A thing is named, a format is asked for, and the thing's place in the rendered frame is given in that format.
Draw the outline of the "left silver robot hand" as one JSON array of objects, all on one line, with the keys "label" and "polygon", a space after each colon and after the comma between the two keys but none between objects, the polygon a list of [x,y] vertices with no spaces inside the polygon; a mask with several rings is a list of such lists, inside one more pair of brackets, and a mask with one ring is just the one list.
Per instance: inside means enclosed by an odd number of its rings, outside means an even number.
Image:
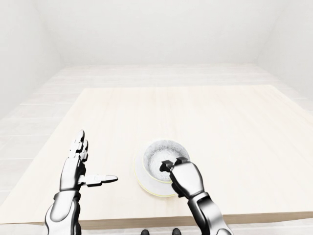
[{"label": "left silver robot hand", "polygon": [[85,139],[84,130],[80,130],[69,149],[69,156],[66,159],[60,178],[60,191],[77,190],[82,186],[98,187],[105,183],[112,183],[118,180],[114,175],[86,175],[85,162],[88,160],[89,143]]}]

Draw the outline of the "grey patterned bowl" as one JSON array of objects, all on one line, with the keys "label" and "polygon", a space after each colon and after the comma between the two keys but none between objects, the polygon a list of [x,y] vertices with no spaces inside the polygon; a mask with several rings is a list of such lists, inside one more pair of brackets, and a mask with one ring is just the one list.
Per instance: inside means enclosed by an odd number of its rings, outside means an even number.
[{"label": "grey patterned bowl", "polygon": [[143,152],[142,164],[145,171],[154,180],[161,183],[170,183],[169,173],[161,172],[159,169],[163,161],[175,162],[178,157],[190,159],[187,150],[178,142],[173,140],[157,140],[149,144]]}]

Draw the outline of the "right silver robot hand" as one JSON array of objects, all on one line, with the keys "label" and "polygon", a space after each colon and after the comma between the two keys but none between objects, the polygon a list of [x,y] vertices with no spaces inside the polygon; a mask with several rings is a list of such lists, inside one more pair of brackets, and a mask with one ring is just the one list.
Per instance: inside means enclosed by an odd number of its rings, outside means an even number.
[{"label": "right silver robot hand", "polygon": [[185,157],[178,157],[175,162],[165,160],[159,170],[169,173],[172,188],[178,197],[191,199],[204,192],[203,179],[198,167]]}]

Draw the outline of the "white plate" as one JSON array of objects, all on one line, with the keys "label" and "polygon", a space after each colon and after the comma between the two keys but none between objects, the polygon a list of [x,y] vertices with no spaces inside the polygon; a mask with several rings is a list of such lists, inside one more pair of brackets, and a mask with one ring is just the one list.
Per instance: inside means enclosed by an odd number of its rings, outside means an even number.
[{"label": "white plate", "polygon": [[145,171],[142,164],[142,156],[144,149],[136,156],[134,160],[134,173],[139,185],[148,193],[157,197],[172,197],[176,193],[172,188],[172,181],[170,183],[161,183],[154,180]]}]

